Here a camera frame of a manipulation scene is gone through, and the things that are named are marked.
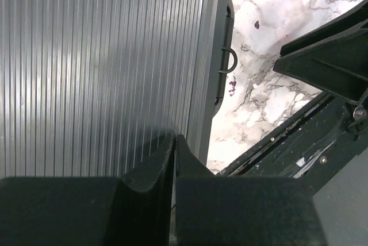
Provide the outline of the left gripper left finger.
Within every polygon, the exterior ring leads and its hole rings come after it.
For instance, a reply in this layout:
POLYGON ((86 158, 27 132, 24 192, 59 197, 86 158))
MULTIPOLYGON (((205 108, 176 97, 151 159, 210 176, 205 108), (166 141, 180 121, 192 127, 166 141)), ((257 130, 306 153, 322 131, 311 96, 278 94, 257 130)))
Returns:
POLYGON ((167 245, 175 137, 121 177, 1 180, 2 245, 167 245))

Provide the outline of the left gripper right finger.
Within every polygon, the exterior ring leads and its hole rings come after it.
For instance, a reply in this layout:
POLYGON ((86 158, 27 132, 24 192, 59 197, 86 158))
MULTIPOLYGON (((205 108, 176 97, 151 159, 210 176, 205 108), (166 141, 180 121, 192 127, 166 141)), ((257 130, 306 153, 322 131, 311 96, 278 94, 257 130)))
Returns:
POLYGON ((175 143, 179 245, 320 245, 312 196, 294 178, 215 176, 175 143))

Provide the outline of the black foam-lined poker case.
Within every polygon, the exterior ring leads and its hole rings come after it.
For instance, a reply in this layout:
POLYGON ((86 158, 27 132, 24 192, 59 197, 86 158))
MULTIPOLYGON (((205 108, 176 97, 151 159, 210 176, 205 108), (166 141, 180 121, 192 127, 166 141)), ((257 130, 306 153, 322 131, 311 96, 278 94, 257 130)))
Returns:
POLYGON ((168 134, 208 159, 229 0, 1 0, 1 177, 121 176, 168 134))

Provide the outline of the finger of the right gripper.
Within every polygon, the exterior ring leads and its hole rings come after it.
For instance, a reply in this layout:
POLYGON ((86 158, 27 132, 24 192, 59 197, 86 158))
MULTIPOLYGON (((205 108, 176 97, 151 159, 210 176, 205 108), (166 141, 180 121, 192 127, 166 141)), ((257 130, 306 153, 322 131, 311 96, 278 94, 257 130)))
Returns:
POLYGON ((362 104, 367 99, 367 21, 280 57, 274 71, 362 104))
POLYGON ((291 41, 289 45, 311 45, 322 39, 336 35, 352 28, 354 25, 367 20, 367 0, 358 3, 349 11, 322 25, 319 28, 291 41))

